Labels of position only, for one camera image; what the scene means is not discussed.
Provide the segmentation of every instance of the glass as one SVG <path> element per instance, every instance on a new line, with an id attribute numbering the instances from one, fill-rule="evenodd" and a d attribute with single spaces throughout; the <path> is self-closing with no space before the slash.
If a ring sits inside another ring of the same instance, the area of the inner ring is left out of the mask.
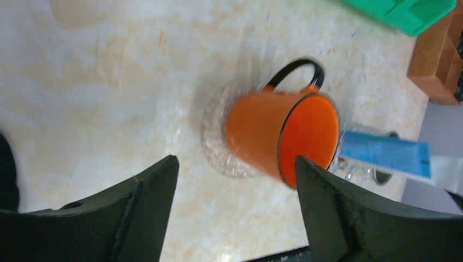
<path id="1" fill-rule="evenodd" d="M 378 129 L 367 127 L 358 123 L 341 123 L 341 132 L 339 144 L 333 161 L 331 162 L 328 171 L 343 177 L 349 182 L 353 182 L 365 189 L 372 190 L 370 181 L 374 181 L 376 185 L 383 186 L 392 178 L 392 174 L 376 170 L 376 168 L 358 163 L 352 163 L 349 159 L 339 157 L 339 150 L 342 147 L 342 139 L 347 131 L 354 131 L 372 135 L 385 135 L 399 137 L 396 132 L 382 132 Z"/>

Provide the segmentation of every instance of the white marble surface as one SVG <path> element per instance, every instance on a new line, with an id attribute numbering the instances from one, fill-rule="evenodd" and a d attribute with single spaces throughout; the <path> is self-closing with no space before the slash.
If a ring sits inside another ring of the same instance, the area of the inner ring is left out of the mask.
<path id="1" fill-rule="evenodd" d="M 181 170 L 161 261 L 240 261 L 307 244 L 297 195 L 206 164 L 201 116 L 230 80 L 268 80 L 313 56 L 362 124 L 419 133 L 427 98 L 406 78 L 414 39 L 336 1 L 0 0 L 0 129 L 22 212 L 81 199 L 167 154 Z M 283 83 L 300 88 L 301 70 Z M 399 200 L 404 180 L 373 191 Z"/>

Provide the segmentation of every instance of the orange mug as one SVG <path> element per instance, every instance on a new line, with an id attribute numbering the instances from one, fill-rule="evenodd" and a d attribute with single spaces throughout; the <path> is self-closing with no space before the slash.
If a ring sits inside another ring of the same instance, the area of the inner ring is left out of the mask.
<path id="1" fill-rule="evenodd" d="M 314 66 L 312 81 L 300 92 L 275 92 L 293 70 Z M 318 93 L 324 70 L 311 59 L 301 58 L 283 67 L 262 92 L 241 97 L 225 124 L 227 145 L 244 162 L 296 187 L 295 158 L 305 156 L 328 168 L 339 138 L 336 106 Z"/>

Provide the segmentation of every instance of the blue sponge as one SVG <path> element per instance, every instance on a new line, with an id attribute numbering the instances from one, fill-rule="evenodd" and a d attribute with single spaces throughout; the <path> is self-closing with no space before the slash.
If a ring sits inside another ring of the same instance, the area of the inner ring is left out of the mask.
<path id="1" fill-rule="evenodd" d="M 429 146 L 421 142 L 346 132 L 340 156 L 431 178 Z"/>

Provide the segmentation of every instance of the black object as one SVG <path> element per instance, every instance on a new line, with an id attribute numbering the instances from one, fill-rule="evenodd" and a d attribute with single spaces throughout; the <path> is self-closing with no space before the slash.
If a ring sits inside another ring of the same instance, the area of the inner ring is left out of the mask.
<path id="1" fill-rule="evenodd" d="M 0 261 L 159 261 L 178 173 L 168 156 L 59 210 L 0 211 Z"/>
<path id="2" fill-rule="evenodd" d="M 461 261 L 463 217 L 395 202 L 296 159 L 312 259 Z"/>
<path id="3" fill-rule="evenodd" d="M 18 206 L 14 157 L 6 138 L 0 134 L 0 210 L 17 212 Z"/>
<path id="4" fill-rule="evenodd" d="M 296 248 L 279 254 L 249 260 L 248 262 L 312 262 L 309 246 Z"/>
<path id="5" fill-rule="evenodd" d="M 383 186 L 387 184 L 392 178 L 392 175 L 389 173 L 384 173 L 379 170 L 375 170 L 375 175 L 373 176 L 373 179 L 378 186 Z"/>
<path id="6" fill-rule="evenodd" d="M 452 200 L 455 202 L 455 204 L 458 206 L 461 212 L 463 212 L 463 198 L 460 195 L 454 194 L 452 192 L 446 191 L 447 194 L 450 195 Z"/>
<path id="7" fill-rule="evenodd" d="M 291 61 L 289 64 L 280 69 L 280 71 L 278 71 L 278 73 L 276 73 L 276 75 L 270 79 L 266 86 L 275 88 L 292 71 L 296 70 L 298 67 L 310 64 L 313 66 L 314 72 L 313 78 L 309 84 L 314 84 L 317 85 L 318 88 L 321 88 L 323 82 L 325 81 L 325 70 L 323 70 L 323 67 L 311 58 L 298 58 L 294 61 Z"/>

